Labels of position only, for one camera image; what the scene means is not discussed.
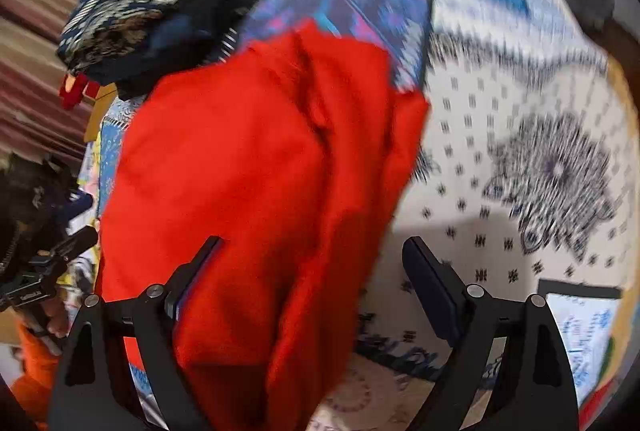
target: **curtain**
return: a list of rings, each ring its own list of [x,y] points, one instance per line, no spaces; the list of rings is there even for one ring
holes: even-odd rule
[[[58,90],[65,66],[58,36],[78,0],[0,0],[0,158],[55,154],[79,167],[91,114],[85,99],[62,109]]]

